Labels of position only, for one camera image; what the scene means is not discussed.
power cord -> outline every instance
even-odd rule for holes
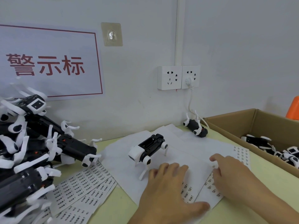
[[[210,128],[209,125],[207,124],[207,122],[206,122],[202,117],[200,117],[200,116],[196,113],[195,110],[193,111],[192,109],[190,109],[190,105],[191,105],[192,98],[193,98],[194,79],[193,79],[193,78],[187,78],[187,79],[186,79],[186,84],[187,84],[187,86],[189,86],[189,88],[190,88],[190,90],[191,90],[190,101],[189,101],[189,105],[188,105],[188,110],[189,110],[189,112],[191,112],[192,114],[198,116],[198,117],[199,117],[199,118],[206,124],[206,126],[207,126],[208,128]]]

electrical outlet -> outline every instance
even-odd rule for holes
[[[158,89],[176,90],[182,85],[182,66],[159,66]]]
[[[189,86],[186,84],[186,79],[192,78],[194,80],[194,87],[199,87],[199,74],[200,65],[195,66],[183,66],[182,68],[182,89],[188,89]]]

red border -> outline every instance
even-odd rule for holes
[[[96,48],[96,50],[97,50],[97,38],[96,38],[96,34],[95,34],[94,32],[60,30],[60,29],[50,29],[50,28],[40,28],[40,27],[30,27],[30,26],[14,26],[14,25],[5,25],[5,24],[0,24],[0,26],[19,27],[19,28],[28,28],[28,29],[38,29],[38,30],[65,31],[65,32],[74,32],[74,33],[94,34],[94,35],[95,35],[95,48]],[[102,78],[101,78],[100,61],[99,61],[99,53],[98,53],[98,51],[97,51],[97,63],[98,63],[98,66],[99,66],[99,74],[100,74],[100,83],[101,83],[101,90],[102,90],[102,93],[73,94],[73,95],[60,95],[60,96],[48,96],[48,97],[67,97],[67,96],[82,96],[82,95],[96,95],[96,94],[103,94],[103,86],[102,86]]]

cardboard box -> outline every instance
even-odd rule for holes
[[[205,121],[211,129],[299,178],[299,169],[240,139],[246,134],[255,137],[266,136],[272,139],[271,144],[275,146],[277,151],[282,151],[291,146],[299,146],[299,121],[259,109],[207,117]]]

table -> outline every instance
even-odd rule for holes
[[[188,129],[183,126],[179,126],[178,128],[188,131]],[[207,136],[212,139],[237,145],[230,139],[211,129],[209,129]],[[112,139],[97,143],[98,152],[117,140],[118,139]],[[286,201],[296,211],[299,211],[299,179],[252,152],[250,152],[250,158],[252,172],[256,177],[274,194]],[[62,176],[60,178],[54,178],[54,184],[58,184],[72,173],[80,171],[81,168],[81,162],[78,161],[69,166],[65,165],[59,167],[62,171]],[[92,215],[88,224],[126,224],[136,209],[137,205],[123,189],[116,187],[106,202]],[[208,223],[247,224],[267,222],[250,208],[223,198],[200,222],[200,224]]]

